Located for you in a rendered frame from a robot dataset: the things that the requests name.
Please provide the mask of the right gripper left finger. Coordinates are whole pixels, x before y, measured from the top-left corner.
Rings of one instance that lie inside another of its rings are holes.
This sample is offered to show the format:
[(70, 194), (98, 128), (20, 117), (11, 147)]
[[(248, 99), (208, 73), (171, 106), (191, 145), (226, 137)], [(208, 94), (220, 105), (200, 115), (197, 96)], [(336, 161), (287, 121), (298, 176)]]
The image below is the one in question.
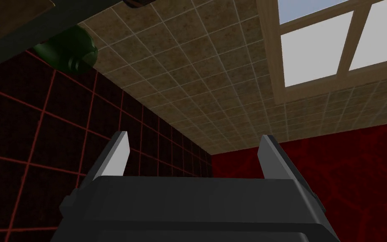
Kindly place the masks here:
[(123, 176), (129, 154), (128, 133), (116, 132), (88, 171), (80, 188), (85, 188), (99, 176)]

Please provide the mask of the wooden framed window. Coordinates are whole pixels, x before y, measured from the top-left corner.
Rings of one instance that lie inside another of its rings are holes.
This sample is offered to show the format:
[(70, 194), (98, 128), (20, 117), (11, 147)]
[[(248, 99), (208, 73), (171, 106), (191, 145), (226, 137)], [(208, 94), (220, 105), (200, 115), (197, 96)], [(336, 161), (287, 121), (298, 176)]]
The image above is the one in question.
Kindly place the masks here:
[(256, 0), (277, 104), (387, 79), (387, 0)]

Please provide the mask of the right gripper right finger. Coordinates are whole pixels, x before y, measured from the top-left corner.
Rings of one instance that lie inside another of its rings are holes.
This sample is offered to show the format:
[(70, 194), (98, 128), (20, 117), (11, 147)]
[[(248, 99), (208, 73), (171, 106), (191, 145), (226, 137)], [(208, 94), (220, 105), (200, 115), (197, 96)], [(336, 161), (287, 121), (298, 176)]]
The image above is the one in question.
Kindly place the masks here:
[(265, 179), (293, 179), (308, 192), (314, 192), (272, 135), (262, 135), (257, 153)]

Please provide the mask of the dark green round bottle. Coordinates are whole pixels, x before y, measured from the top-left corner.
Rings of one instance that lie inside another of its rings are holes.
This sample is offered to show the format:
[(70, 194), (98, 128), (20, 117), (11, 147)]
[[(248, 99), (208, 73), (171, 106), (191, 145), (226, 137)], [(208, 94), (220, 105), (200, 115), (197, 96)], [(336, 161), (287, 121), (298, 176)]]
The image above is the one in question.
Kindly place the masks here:
[(79, 25), (35, 45), (33, 50), (51, 67), (66, 74), (88, 72), (98, 57), (92, 37)]

